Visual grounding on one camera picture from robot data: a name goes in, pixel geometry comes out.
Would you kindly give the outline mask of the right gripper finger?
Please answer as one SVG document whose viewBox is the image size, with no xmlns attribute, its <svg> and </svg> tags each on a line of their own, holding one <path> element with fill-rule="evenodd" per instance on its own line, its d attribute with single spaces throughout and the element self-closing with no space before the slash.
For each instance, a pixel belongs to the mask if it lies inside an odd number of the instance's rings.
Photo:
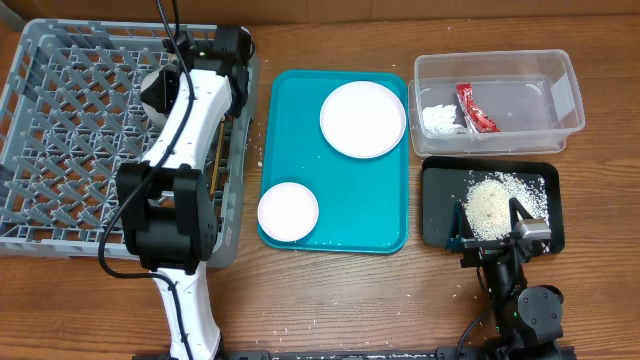
<svg viewBox="0 0 640 360">
<path fill-rule="evenodd" d="M 447 250 L 458 250 L 466 241 L 473 239 L 473 231 L 468 222 L 464 206 L 457 200 L 453 206 L 453 215 L 448 240 Z"/>
<path fill-rule="evenodd" d="M 511 223 L 518 223 L 520 220 L 532 219 L 531 214 L 524 208 L 516 197 L 509 199 L 509 215 Z"/>
</svg>

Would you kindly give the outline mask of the white rice pile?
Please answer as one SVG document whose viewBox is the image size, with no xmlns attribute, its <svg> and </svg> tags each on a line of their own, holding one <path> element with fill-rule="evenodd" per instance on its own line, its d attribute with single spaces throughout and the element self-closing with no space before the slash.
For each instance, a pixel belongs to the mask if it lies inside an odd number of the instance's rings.
<svg viewBox="0 0 640 360">
<path fill-rule="evenodd" d="M 534 219 L 549 223 L 544 179 L 505 172 L 471 174 L 462 204 L 474 237 L 481 241 L 503 238 L 512 230 L 509 200 L 516 198 Z"/>
</svg>

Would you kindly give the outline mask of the grey bowl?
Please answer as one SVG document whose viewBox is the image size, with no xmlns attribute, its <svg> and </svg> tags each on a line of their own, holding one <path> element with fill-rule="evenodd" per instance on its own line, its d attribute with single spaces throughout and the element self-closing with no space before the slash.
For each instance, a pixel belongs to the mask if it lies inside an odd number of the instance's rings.
<svg viewBox="0 0 640 360">
<path fill-rule="evenodd" d="M 148 74 L 142 81 L 140 101 L 143 106 L 143 110 L 148 116 L 149 120 L 157 127 L 163 127 L 167 120 L 169 113 L 160 113 L 155 109 L 155 105 L 158 101 L 156 91 L 159 89 L 158 75 L 159 71 L 163 68 L 159 68 Z"/>
</svg>

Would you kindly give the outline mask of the wooden chopstick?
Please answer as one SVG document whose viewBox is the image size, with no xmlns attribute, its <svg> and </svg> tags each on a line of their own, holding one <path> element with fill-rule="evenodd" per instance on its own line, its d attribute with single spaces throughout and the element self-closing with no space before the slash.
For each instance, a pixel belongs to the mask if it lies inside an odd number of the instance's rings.
<svg viewBox="0 0 640 360">
<path fill-rule="evenodd" d="M 212 167 L 211 186 L 210 186 L 210 192 L 209 192 L 212 198 L 214 197 L 216 187 L 217 187 L 217 182 L 218 182 L 220 160 L 222 156 L 222 148 L 224 145 L 224 138 L 225 138 L 225 123 L 226 123 L 226 120 L 223 119 L 218 129 L 219 130 L 218 139 L 216 142 L 216 149 L 215 149 L 216 151 L 215 151 L 215 158 L 214 158 L 213 167 Z"/>
</svg>

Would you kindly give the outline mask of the red snack wrapper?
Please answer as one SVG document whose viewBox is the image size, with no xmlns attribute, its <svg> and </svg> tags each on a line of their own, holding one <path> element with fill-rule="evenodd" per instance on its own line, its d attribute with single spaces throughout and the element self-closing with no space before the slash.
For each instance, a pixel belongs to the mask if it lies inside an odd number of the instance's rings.
<svg viewBox="0 0 640 360">
<path fill-rule="evenodd" d="M 497 133 L 499 128 L 476 103 L 473 97 L 473 88 L 470 83 L 456 85 L 458 102 L 464 113 L 467 129 L 473 133 Z"/>
</svg>

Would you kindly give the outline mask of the white tissue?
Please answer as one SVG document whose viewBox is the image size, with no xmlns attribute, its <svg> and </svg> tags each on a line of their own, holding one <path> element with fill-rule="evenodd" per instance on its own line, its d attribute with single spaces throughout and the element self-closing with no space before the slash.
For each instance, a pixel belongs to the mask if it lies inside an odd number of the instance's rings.
<svg viewBox="0 0 640 360">
<path fill-rule="evenodd" d="M 436 105 L 422 110 L 421 129 L 425 136 L 464 134 L 467 129 L 456 122 L 456 105 Z"/>
</svg>

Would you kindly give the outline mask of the large white plate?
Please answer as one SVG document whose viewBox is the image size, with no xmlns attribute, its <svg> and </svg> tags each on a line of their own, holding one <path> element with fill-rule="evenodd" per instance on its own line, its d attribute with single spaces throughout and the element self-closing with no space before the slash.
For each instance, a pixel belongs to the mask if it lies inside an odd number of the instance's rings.
<svg viewBox="0 0 640 360">
<path fill-rule="evenodd" d="M 388 153 L 406 130 L 406 113 L 399 97 L 369 81 L 354 81 L 333 90 L 322 104 L 319 121 L 326 141 L 356 159 Z"/>
</svg>

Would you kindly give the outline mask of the small white bowl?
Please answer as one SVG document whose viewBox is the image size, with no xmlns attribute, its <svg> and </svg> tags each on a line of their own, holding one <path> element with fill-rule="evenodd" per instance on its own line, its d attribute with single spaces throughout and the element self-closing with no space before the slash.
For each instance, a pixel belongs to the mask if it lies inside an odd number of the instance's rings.
<svg viewBox="0 0 640 360">
<path fill-rule="evenodd" d="M 257 217 L 267 236 L 280 242 L 294 242 L 309 235 L 316 226 L 319 203 L 304 185 L 283 182 L 262 195 Z"/>
</svg>

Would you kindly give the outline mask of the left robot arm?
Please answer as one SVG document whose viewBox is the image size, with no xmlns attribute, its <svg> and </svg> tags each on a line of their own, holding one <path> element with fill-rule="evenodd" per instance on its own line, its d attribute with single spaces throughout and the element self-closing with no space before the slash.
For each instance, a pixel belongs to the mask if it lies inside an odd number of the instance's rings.
<svg viewBox="0 0 640 360">
<path fill-rule="evenodd" d="M 219 222 L 206 162 L 222 123 L 249 96 L 253 42 L 240 26 L 221 26 L 207 45 L 185 31 L 163 42 L 174 60 L 146 75 L 140 100 L 160 126 L 154 144 L 116 173 L 127 250 L 161 292 L 171 359 L 220 359 L 223 343 L 206 281 Z"/>
</svg>

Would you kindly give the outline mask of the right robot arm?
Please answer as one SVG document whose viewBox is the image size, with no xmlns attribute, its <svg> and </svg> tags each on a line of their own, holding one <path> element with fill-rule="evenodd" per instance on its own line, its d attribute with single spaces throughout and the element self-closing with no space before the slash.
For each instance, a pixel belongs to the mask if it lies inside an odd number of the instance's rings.
<svg viewBox="0 0 640 360">
<path fill-rule="evenodd" d="M 455 359 L 569 359 L 557 340 L 563 336 L 564 296 L 552 285 L 530 287 L 523 265 L 541 255 L 551 242 L 547 223 L 532 217 L 511 198 L 512 230 L 496 240 L 474 237 L 463 205 L 453 206 L 449 239 L 445 248 L 460 253 L 463 268 L 474 268 L 481 287 L 489 295 L 490 307 L 464 330 L 453 351 Z M 495 318 L 498 336 L 466 350 L 471 332 L 489 315 Z"/>
</svg>

